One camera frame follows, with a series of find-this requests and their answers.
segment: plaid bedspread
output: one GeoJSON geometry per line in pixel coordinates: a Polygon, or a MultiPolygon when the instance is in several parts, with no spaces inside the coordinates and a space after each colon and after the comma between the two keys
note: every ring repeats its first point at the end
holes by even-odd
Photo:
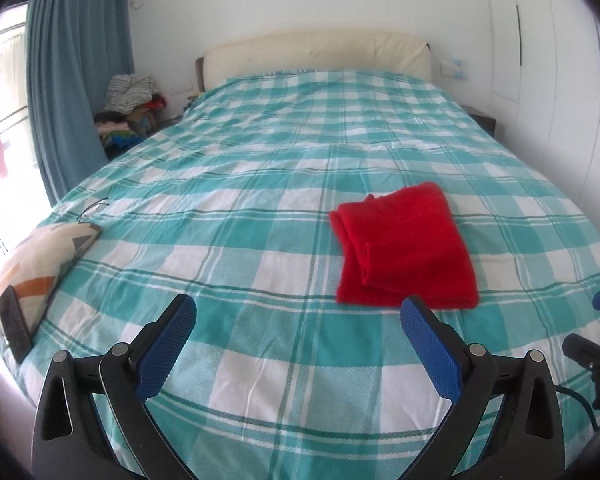
{"type": "MultiPolygon", "coordinates": [[[[397,310],[334,302],[343,256],[327,214],[427,180],[445,192],[481,297],[440,318],[495,354],[540,349],[555,383],[591,400],[589,375],[560,346],[571,332],[600,343],[592,224],[444,92],[387,73],[229,80],[84,181],[46,222],[75,221],[108,197],[91,216],[103,234],[62,281],[22,366],[5,358],[36,400],[53,352],[130,341],[186,292],[197,325],[147,405],[199,478],[395,479],[449,404],[397,310]]],[[[572,457],[590,429],[579,404],[559,400],[572,457]]]]}

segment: red folded pants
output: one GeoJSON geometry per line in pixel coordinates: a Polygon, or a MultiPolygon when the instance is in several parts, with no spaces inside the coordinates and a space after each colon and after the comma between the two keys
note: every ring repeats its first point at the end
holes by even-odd
{"type": "Polygon", "coordinates": [[[344,250],[338,303],[400,306],[417,294],[431,308],[478,304],[469,253],[436,184],[369,195],[329,218],[344,250]]]}

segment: cream upholstered headboard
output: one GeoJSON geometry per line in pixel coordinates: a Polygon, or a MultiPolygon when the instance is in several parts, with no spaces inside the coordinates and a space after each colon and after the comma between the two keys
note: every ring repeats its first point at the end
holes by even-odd
{"type": "Polygon", "coordinates": [[[229,77],[277,70],[385,70],[431,81],[425,41],[395,32],[285,32],[218,46],[196,61],[201,91],[229,77]]]}

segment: wall outlet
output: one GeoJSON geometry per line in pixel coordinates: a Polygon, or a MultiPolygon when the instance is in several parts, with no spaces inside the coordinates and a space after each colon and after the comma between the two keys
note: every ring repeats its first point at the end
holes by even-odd
{"type": "Polygon", "coordinates": [[[462,66],[451,63],[440,63],[440,73],[445,77],[453,77],[454,79],[469,79],[462,66]]]}

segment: patterned cushion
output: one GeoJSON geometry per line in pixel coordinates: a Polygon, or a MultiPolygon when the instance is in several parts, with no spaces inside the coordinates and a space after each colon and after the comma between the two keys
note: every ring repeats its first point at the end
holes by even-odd
{"type": "Polygon", "coordinates": [[[30,349],[56,285],[93,244],[100,227],[90,223],[51,224],[34,229],[0,270],[0,331],[16,361],[30,349]]]}

